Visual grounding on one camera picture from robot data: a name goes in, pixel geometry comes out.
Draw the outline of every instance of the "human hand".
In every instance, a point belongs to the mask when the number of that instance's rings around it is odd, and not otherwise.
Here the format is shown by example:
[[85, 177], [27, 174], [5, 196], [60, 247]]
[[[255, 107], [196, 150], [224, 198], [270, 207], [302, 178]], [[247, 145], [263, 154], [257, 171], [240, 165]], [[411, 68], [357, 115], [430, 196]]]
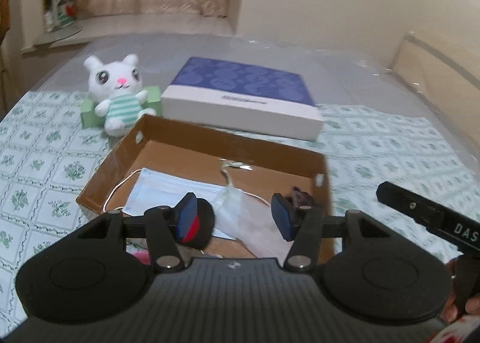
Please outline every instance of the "human hand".
[[[452, 276], [455, 275], [455, 262], [456, 259], [452, 259], [447, 263], [447, 267], [452, 273]], [[452, 293], [448, 297], [448, 300], [443, 307], [443, 310], [440, 314], [440, 318], [446, 323], [454, 322], [458, 317], [458, 309], [454, 304], [455, 302], [455, 291], [452, 289]], [[476, 294], [472, 298], [469, 298], [465, 304], [465, 311], [470, 315], [480, 315], [480, 293]]]

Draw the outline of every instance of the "plush toy head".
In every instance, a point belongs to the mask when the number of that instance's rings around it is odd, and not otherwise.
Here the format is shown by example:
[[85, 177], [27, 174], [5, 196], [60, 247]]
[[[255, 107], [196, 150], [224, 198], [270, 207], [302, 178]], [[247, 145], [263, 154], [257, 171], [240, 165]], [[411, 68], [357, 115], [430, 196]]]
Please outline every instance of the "plush toy head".
[[83, 63], [90, 71], [88, 94], [97, 103], [118, 95], [135, 95], [142, 89], [142, 76], [136, 67], [137, 55], [128, 55], [121, 62], [103, 64], [96, 56]]

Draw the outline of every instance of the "striped shirt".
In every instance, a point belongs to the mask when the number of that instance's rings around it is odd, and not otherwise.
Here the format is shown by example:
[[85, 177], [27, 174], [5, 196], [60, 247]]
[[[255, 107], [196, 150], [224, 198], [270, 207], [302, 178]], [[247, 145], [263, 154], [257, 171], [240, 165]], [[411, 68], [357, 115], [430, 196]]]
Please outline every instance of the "striped shirt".
[[131, 128], [135, 125], [138, 113], [141, 110], [142, 107], [134, 95], [119, 95], [118, 97], [110, 98], [110, 109], [106, 118], [119, 118], [123, 121], [126, 128]]

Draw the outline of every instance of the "plush toy arm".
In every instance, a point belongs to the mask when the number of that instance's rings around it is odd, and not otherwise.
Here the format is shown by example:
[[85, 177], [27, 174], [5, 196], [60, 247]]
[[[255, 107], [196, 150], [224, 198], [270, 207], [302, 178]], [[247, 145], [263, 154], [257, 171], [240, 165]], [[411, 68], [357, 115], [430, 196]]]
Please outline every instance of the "plush toy arm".
[[148, 91], [147, 90], [142, 90], [136, 93], [135, 98], [138, 100], [138, 102], [142, 105], [147, 101], [148, 98]]
[[109, 112], [110, 100], [103, 100], [95, 107], [95, 114], [99, 117], [103, 117]]

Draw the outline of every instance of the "white plush bunny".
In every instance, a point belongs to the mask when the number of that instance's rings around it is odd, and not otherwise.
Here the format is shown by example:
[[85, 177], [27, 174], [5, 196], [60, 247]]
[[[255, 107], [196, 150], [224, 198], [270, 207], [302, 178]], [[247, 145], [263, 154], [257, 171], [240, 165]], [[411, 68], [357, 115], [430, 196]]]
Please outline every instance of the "white plush bunny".
[[90, 71], [88, 95], [97, 103], [95, 114], [106, 116], [105, 132], [120, 137], [144, 114], [156, 115], [152, 108], [142, 109], [147, 91], [142, 90], [142, 76], [136, 67], [137, 55], [128, 55], [121, 62], [103, 64], [96, 56], [84, 62]]

